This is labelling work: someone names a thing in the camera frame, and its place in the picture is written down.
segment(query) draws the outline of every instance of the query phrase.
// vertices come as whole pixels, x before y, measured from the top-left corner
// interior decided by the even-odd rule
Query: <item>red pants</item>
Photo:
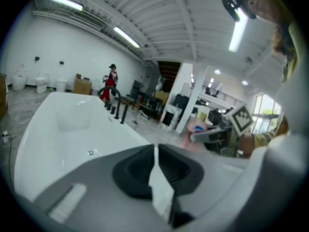
[[[105,87],[107,86],[114,86],[114,80],[112,78],[109,78],[106,83],[105,83]],[[100,99],[103,100],[105,98],[105,100],[110,101],[110,89],[106,89],[103,91],[103,94],[100,96]]]

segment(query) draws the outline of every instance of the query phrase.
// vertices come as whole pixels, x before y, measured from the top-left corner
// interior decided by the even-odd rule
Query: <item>tube light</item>
[[[237,9],[237,13],[239,15],[240,21],[235,23],[233,37],[230,47],[228,48],[228,50],[231,52],[237,52],[248,22],[248,17],[241,10],[241,8]]]
[[[125,32],[123,32],[120,28],[115,27],[114,31],[119,33],[122,37],[124,37],[127,41],[129,41],[132,45],[134,45],[136,48],[139,48],[140,45],[136,43],[135,40],[133,40],[130,36],[128,36]]]
[[[79,10],[79,11],[83,10],[83,6],[82,5],[80,5],[80,4],[76,3],[76,2],[73,2],[71,0],[51,0],[51,1],[62,3],[64,5],[72,7],[74,9],[76,9],[76,10]]]

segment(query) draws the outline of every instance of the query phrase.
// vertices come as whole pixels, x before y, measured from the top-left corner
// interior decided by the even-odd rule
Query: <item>staircase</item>
[[[180,63],[158,61],[158,64],[160,73],[165,78],[162,89],[164,92],[170,92],[180,68]]]

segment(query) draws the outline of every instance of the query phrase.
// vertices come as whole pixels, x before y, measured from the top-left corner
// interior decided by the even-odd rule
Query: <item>person in red pants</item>
[[[112,64],[110,67],[111,72],[108,76],[103,78],[103,82],[105,82],[105,87],[111,86],[116,87],[118,81],[118,75],[116,72],[116,65]],[[110,90],[106,89],[103,91],[103,94],[100,96],[100,99],[103,100],[105,98],[106,101],[110,101]]]

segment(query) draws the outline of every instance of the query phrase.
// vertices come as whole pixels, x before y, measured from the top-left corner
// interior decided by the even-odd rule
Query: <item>pink cloth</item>
[[[192,143],[190,141],[190,135],[196,132],[196,126],[201,127],[203,131],[207,131],[208,128],[208,125],[204,121],[200,121],[193,117],[190,118],[187,128],[185,128],[182,142],[179,145],[181,148],[194,152],[200,152],[202,150],[205,150],[205,146],[203,143]]]

